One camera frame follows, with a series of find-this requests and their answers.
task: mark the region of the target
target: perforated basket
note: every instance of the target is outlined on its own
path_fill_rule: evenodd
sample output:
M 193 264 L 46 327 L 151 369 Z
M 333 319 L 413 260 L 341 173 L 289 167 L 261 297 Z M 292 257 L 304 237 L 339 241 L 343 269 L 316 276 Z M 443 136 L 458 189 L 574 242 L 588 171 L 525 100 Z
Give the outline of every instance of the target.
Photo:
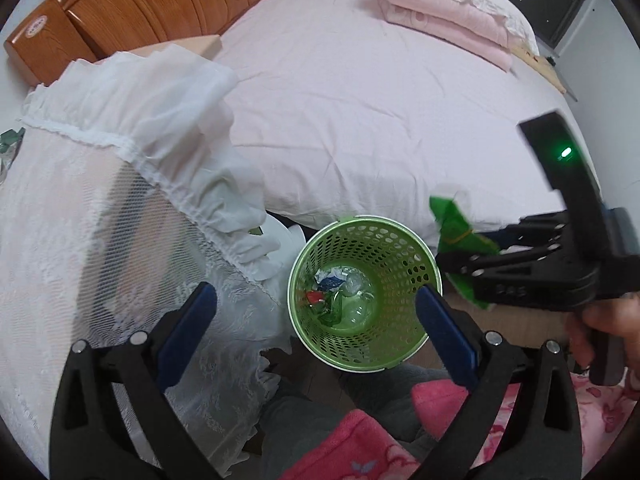
M 321 324 L 306 293 L 318 269 L 351 266 L 374 287 L 377 311 L 367 326 L 349 333 Z M 427 341 L 414 308 L 416 290 L 431 283 L 442 292 L 429 248 L 402 224 L 361 216 L 318 232 L 298 255 L 289 277 L 289 315 L 301 341 L 320 360 L 350 372 L 392 368 Z

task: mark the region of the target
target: bed sheet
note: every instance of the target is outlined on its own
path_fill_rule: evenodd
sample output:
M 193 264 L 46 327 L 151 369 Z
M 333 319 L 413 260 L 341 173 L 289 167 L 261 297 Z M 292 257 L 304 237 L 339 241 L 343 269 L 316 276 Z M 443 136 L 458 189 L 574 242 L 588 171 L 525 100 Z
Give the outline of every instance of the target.
M 519 122 L 559 109 L 586 153 L 535 70 L 389 24 L 376 0 L 263 0 L 222 42 L 240 78 L 232 142 L 264 173 L 267 210 L 309 227 L 375 214 L 434 246 L 433 194 L 477 229 L 563 208 Z

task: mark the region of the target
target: headboard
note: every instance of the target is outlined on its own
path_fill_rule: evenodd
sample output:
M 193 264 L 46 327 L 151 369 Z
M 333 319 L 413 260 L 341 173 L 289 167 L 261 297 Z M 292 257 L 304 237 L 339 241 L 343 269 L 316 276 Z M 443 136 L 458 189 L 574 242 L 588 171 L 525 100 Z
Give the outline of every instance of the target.
M 32 86 L 50 84 L 73 60 L 221 34 L 260 0 L 45 0 L 4 43 Z

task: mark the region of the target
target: metal screw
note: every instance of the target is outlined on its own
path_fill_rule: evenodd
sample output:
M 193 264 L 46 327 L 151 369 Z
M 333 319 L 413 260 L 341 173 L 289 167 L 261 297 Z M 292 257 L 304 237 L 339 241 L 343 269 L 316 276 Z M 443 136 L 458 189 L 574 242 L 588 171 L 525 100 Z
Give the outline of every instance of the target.
M 148 334 L 146 332 L 136 332 L 129 338 L 129 342 L 132 345 L 142 345 L 146 342 Z
M 546 349 L 549 350 L 552 354 L 559 354 L 561 350 L 558 342 L 553 340 L 546 342 Z
M 502 344 L 502 336 L 497 332 L 487 332 L 484 334 L 484 338 L 492 346 L 500 346 Z
M 86 348 L 86 341 L 84 339 L 79 339 L 75 343 L 71 345 L 71 351 L 74 354 L 81 354 Z

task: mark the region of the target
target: person's hand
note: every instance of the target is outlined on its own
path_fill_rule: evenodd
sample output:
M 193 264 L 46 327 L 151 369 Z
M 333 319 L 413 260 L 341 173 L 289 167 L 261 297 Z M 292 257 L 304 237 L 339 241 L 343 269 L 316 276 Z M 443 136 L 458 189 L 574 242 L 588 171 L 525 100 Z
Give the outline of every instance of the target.
M 582 320 L 570 314 L 566 320 L 566 331 L 575 360 L 588 367 L 595 357 L 589 342 L 589 329 L 618 335 L 625 340 L 626 364 L 640 378 L 640 296 L 597 301 L 582 313 Z

